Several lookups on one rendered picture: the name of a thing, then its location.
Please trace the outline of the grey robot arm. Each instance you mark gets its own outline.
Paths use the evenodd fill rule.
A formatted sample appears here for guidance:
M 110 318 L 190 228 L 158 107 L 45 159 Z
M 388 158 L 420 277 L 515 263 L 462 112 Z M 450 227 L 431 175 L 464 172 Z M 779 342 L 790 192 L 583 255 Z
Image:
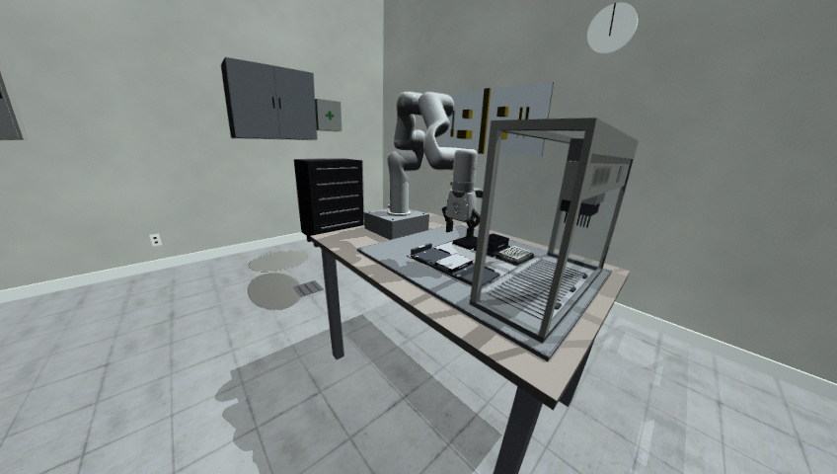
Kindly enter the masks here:
M 420 96 L 421 95 L 421 96 Z M 453 170 L 450 185 L 452 190 L 476 192 L 476 198 L 483 198 L 483 189 L 475 188 L 477 151 L 450 147 L 438 147 L 435 137 L 449 128 L 454 111 L 452 98 L 445 94 L 402 93 L 397 101 L 397 124 L 394 145 L 397 149 L 388 155 L 390 173 L 389 215 L 405 216 L 409 210 L 409 179 L 404 171 L 415 171 L 421 166 L 425 154 L 428 164 L 435 170 Z M 426 134 L 415 130 L 414 115 L 423 117 Z M 435 134 L 435 137 L 434 137 Z M 475 188 L 475 190 L 474 190 Z

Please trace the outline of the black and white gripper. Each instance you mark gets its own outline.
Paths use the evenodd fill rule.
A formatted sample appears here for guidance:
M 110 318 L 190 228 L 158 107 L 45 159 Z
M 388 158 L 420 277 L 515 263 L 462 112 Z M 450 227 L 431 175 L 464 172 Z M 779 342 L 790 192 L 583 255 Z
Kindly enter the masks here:
M 456 219 L 467 223 L 469 228 L 467 228 L 466 239 L 473 238 L 474 227 L 480 223 L 480 215 L 476 212 L 476 193 L 474 191 L 450 190 L 447 204 L 442 208 L 442 212 L 446 221 L 447 233 L 453 231 L 452 219 Z M 475 217 L 476 221 L 474 221 Z

